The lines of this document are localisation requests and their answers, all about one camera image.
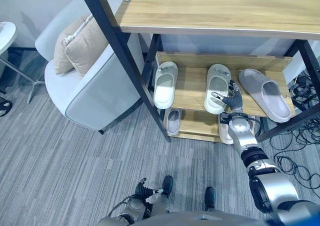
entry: slipper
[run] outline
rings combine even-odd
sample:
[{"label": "slipper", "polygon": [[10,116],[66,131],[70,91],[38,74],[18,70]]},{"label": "slipper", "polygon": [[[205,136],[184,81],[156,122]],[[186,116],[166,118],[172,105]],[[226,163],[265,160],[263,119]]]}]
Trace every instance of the slipper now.
[{"label": "slipper", "polygon": [[276,81],[252,68],[242,70],[238,78],[244,89],[271,120],[277,123],[289,121],[291,110],[282,97]]},{"label": "slipper", "polygon": [[174,62],[162,63],[155,73],[154,105],[161,110],[172,106],[175,99],[178,66]]},{"label": "slipper", "polygon": [[209,68],[206,76],[204,108],[210,114],[219,115],[225,110],[226,104],[214,98],[212,92],[227,97],[230,80],[231,73],[226,66],[214,64]]},{"label": "slipper", "polygon": [[167,114],[166,131],[169,136],[179,133],[182,111],[180,109],[171,108]]},{"label": "slipper", "polygon": [[0,117],[5,116],[12,108],[12,102],[0,97]]},{"label": "slipper", "polygon": [[[221,114],[219,114],[218,116],[218,127],[219,127],[219,136],[220,139],[223,143],[225,143],[226,145],[233,145],[234,144],[234,140],[232,139],[232,137],[229,135],[229,125],[226,123],[221,123],[220,122],[220,118],[221,118]],[[250,125],[250,131],[253,135],[255,135],[255,121],[250,120],[249,121],[249,125]]]}]

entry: pillow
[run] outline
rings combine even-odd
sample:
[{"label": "pillow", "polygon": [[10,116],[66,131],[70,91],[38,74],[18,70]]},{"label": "pillow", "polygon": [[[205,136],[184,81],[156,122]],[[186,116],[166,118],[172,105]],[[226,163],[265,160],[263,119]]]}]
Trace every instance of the pillow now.
[{"label": "pillow", "polygon": [[76,19],[58,36],[53,54],[54,72],[56,75],[64,74],[73,69],[73,65],[70,63],[65,54],[65,38],[67,38],[69,35],[72,35],[79,28],[79,26],[81,26],[81,24],[86,20],[87,17],[88,16],[86,15]]},{"label": "pillow", "polygon": [[97,21],[93,18],[65,48],[65,55],[75,70],[84,76],[108,46]]}]

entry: shelf board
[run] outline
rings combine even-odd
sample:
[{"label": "shelf board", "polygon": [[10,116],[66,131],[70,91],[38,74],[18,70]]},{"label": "shelf board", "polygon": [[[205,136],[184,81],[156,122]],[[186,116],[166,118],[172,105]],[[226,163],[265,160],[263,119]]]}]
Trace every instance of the shelf board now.
[{"label": "shelf board", "polygon": [[[168,110],[164,125],[167,126]],[[182,110],[179,134],[176,138],[221,142],[219,138],[218,116],[206,111]]]},{"label": "shelf board", "polygon": [[219,137],[218,116],[206,111],[183,110],[180,133]]},{"label": "shelf board", "polygon": [[282,72],[291,63],[292,57],[268,55],[230,55],[208,53],[157,52],[159,64],[175,62],[179,67],[207,68],[213,64],[225,65],[229,70],[255,69],[258,71]]},{"label": "shelf board", "polygon": [[192,134],[192,133],[179,133],[175,136],[175,138],[183,138],[183,139],[189,139],[189,140],[201,140],[201,141],[209,141],[209,142],[215,142],[215,143],[222,143],[221,139],[219,137],[214,136],[208,136],[208,135],[202,135],[202,134]]},{"label": "shelf board", "polygon": [[[207,84],[207,72],[207,68],[179,67],[172,108],[206,111],[204,107],[204,101]],[[230,72],[232,79],[241,89],[244,113],[253,116],[266,117],[267,115],[265,112],[239,83],[238,74],[240,70],[232,69]],[[263,70],[261,70],[261,73],[278,83],[281,95],[288,104],[292,115],[294,116],[295,108],[291,98],[287,98],[287,96],[290,96],[290,94],[283,73]]]}]

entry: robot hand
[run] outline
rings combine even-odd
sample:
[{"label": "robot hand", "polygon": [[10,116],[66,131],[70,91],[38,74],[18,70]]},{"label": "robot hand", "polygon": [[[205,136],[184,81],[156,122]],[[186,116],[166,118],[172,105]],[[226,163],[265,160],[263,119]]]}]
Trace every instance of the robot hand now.
[{"label": "robot hand", "polygon": [[241,94],[240,88],[238,87],[237,83],[232,79],[230,80],[229,84],[230,84],[229,89],[232,92],[230,97],[225,97],[217,92],[212,92],[211,95],[215,99],[228,105],[231,108],[232,112],[242,113],[243,100],[242,100],[242,94]]}]

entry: gray slipper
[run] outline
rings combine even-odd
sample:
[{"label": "gray slipper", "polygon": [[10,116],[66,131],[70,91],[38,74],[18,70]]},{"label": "gray slipper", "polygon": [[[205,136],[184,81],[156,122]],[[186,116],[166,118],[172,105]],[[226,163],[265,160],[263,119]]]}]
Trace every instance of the gray slipper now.
[{"label": "gray slipper", "polygon": [[271,120],[283,123],[291,118],[291,110],[282,97],[277,82],[252,68],[242,70],[238,78]]},{"label": "gray slipper", "polygon": [[179,133],[181,114],[182,111],[180,109],[172,108],[169,110],[166,120],[166,131],[169,136],[174,136]]}]

